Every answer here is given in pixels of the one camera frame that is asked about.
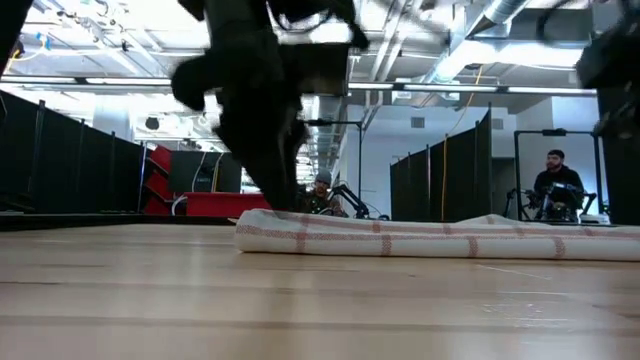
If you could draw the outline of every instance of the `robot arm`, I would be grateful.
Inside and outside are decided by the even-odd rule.
[[[331,189],[331,198],[329,199],[329,201],[331,201],[335,196],[341,196],[349,203],[349,205],[353,207],[353,209],[356,211],[355,217],[357,219],[369,218],[369,208],[367,207],[367,205],[362,202],[362,200],[360,200],[356,196],[356,194],[354,194],[353,191],[351,191],[346,185],[338,185]]]

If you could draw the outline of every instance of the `metal frame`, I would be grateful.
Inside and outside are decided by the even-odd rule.
[[[518,140],[521,134],[539,134],[547,137],[565,137],[567,135],[589,135],[593,138],[593,152],[595,155],[596,167],[596,194],[598,194],[598,212],[604,212],[604,201],[602,199],[602,168],[600,164],[600,139],[590,131],[567,131],[567,130],[522,130],[513,132],[513,141],[515,147],[515,165],[516,165],[516,201],[518,209],[522,209],[522,187],[520,186],[520,142]],[[518,210],[518,221],[522,220],[522,214]]]
[[[362,199],[362,135],[364,131],[364,120],[361,121],[326,121],[311,120],[303,121],[308,126],[331,126],[331,125],[355,125],[358,127],[358,199]]]

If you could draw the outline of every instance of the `red shelf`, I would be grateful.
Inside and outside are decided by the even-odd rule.
[[[262,194],[185,193],[188,216],[237,218],[251,209],[270,209]]]

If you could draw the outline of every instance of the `metal pole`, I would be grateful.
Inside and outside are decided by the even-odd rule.
[[[80,122],[80,139],[78,140],[78,152],[76,159],[76,194],[80,193],[80,179],[82,177],[82,148],[84,147],[85,120]]]
[[[518,141],[520,133],[520,131],[513,132],[513,145],[515,148],[514,155],[516,161],[516,204],[518,206],[518,221],[522,221],[522,214],[520,213],[520,209],[522,209],[522,199],[520,198],[520,144]]]
[[[600,138],[593,136],[593,149],[596,156],[596,192],[598,193],[598,214],[604,212],[604,199],[602,198],[602,165],[600,164]]]
[[[142,155],[140,159],[140,183],[138,184],[138,213],[142,212],[142,191],[144,189],[144,170],[147,164],[147,142],[141,141]]]
[[[115,171],[116,171],[116,132],[111,132],[111,151],[109,154],[109,209],[116,210],[114,203],[116,197],[115,190]]]
[[[358,199],[362,200],[362,126],[358,125]]]
[[[35,198],[36,179],[38,178],[38,169],[40,161],[40,141],[42,140],[42,124],[44,122],[44,114],[47,111],[44,100],[40,100],[38,104],[38,112],[36,114],[35,133],[33,138],[33,158],[31,162],[31,176],[29,177],[28,192],[32,199]]]
[[[473,217],[486,215],[480,214],[478,211],[478,126],[479,121],[476,121],[476,127],[473,129],[473,206],[475,208]]]

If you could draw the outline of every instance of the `man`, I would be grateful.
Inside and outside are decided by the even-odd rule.
[[[533,189],[539,196],[543,197],[553,183],[569,184],[579,190],[584,189],[580,175],[564,165],[564,152],[558,149],[551,150],[547,154],[547,170],[538,174]],[[572,212],[575,212],[582,205],[582,197],[575,196],[571,191],[567,190],[554,190],[549,194],[549,200],[553,203],[554,208],[566,205],[571,208]]]
[[[331,188],[331,173],[327,170],[320,170],[316,175],[313,190],[305,193],[302,199],[302,209],[304,213],[319,214],[330,209],[330,215],[342,216],[342,206],[338,199],[329,201],[329,189]]]

